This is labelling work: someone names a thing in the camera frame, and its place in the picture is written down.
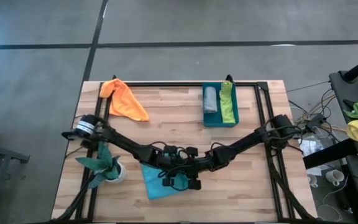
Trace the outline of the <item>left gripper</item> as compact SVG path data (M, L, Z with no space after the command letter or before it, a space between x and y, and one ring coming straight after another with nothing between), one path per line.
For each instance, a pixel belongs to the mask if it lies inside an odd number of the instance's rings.
M160 170L172 170L180 165L181 157L177 154L176 146L164 146L163 154L157 154L153 160L152 167ZM175 179L166 177L162 179L162 185L165 187L173 187Z

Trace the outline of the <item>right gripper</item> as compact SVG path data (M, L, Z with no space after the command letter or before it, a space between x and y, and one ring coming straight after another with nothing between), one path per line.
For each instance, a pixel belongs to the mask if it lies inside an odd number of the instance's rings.
M186 153L189 156L197 156L198 149L195 147L187 147ZM187 164L181 169L181 174L187 177L198 177L198 174L209 169L209 159L207 157L196 158L191 161L191 164ZM188 188L190 190L200 190L201 181L198 179L189 179Z

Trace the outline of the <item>turquoise microfiber towel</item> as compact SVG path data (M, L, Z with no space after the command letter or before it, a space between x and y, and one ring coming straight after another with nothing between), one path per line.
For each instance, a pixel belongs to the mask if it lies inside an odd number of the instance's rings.
M141 170L149 200L169 197L188 189L188 179L184 174L178 174L173 178L173 187L166 187L162 185L163 170L143 164L141 165Z

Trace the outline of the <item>teal plastic basket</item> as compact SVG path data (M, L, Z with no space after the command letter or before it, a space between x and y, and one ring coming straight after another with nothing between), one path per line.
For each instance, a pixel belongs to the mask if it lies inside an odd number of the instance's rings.
M235 123L232 124L225 124L223 123L223 119L221 116L221 107L220 107L220 98L219 98L219 91L221 89L222 82L206 82L202 84L202 92L203 92L203 101L204 101L204 89L207 86L213 86L216 89L216 97L217 97L217 106L218 111L216 113L205 113L203 108L203 124L205 127L208 128L232 128L239 123L239 112L238 112L238 105L237 105L237 95L236 95L236 86L232 83L232 103L233 103L233 111L234 117L236 119Z

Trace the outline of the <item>grey microfiber towel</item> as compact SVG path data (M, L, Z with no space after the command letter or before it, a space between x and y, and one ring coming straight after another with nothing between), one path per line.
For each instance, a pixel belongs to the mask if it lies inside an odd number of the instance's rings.
M207 86L204 89L203 108L205 113L216 113L218 111L215 87Z

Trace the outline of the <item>green microfiber towel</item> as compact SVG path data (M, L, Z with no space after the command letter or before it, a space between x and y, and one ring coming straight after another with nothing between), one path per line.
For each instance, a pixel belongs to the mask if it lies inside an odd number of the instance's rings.
M223 123L232 124L236 122L232 103L232 83L229 81L221 83L219 91L221 116Z

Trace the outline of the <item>orange microfiber towel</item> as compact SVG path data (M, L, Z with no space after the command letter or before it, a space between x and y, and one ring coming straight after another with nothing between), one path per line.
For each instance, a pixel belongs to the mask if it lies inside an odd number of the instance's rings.
M131 89L122 80L115 78L102 84L99 97L112 96L109 113L134 121L149 121L149 115L139 103Z

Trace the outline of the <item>artificial green plant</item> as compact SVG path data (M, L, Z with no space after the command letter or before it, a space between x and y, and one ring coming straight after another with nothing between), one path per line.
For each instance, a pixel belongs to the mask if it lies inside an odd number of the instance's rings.
M104 181L117 180L122 171L118 159L113 157L106 142L98 143L97 158L77 157L75 160L93 172L93 179L88 184L88 189L94 189Z

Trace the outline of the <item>white plastic bag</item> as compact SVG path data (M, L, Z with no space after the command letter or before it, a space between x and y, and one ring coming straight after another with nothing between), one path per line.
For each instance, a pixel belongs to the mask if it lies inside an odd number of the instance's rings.
M324 150L324 146L319 138L310 136L300 141L300 149L303 152L303 156L306 157Z

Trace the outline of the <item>white mug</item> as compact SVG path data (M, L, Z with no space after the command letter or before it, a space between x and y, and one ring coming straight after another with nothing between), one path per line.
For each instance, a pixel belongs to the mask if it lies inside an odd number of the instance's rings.
M338 187L340 183L345 179L345 175L339 170L331 170L325 174L325 178L333 186Z
M310 187L312 187L312 188L319 187L317 176L315 176L313 174L308 174L307 178L308 178L308 183L309 183Z

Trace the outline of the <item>black power supply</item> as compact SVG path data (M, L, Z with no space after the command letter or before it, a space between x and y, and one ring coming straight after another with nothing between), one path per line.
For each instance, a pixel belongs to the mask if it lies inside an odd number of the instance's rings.
M317 114L312 117L309 122L307 122L306 127L308 129L313 129L314 127L320 127L326 122L326 118L322 114Z

